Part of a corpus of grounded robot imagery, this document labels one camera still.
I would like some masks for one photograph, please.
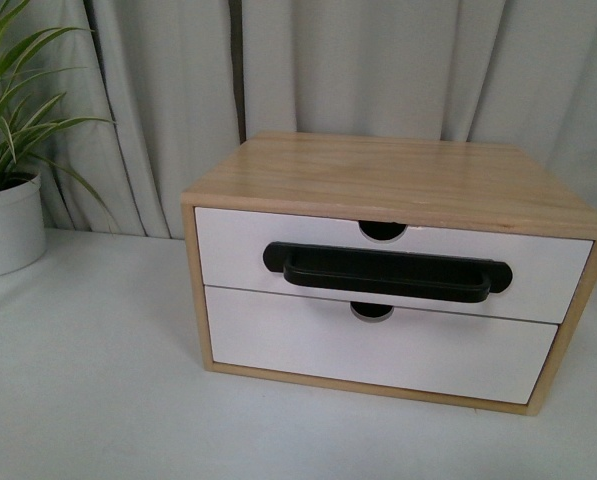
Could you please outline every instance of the white drawer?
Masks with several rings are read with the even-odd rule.
[[[283,372],[524,404],[555,325],[208,287],[213,359]]]
[[[314,298],[561,323],[591,241],[408,226],[389,242],[364,235],[357,222],[296,215],[196,208],[203,282],[210,286]],[[511,285],[480,303],[347,292],[288,283],[263,264],[276,241],[394,252],[491,259],[513,272]]]

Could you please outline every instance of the wooden cabinet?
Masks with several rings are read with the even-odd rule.
[[[506,145],[263,133],[181,200],[208,370],[535,414],[597,278],[597,214]]]

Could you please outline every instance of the black drawer pull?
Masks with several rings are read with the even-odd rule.
[[[503,292],[513,277],[493,260],[283,242],[270,243],[263,261],[294,285],[462,303]]]

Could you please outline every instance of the white pot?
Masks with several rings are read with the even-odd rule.
[[[0,192],[0,275],[37,260],[46,249],[40,175]]]

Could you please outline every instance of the white table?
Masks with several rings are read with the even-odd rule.
[[[0,479],[597,479],[597,287],[537,417],[208,373],[184,243],[0,277]]]

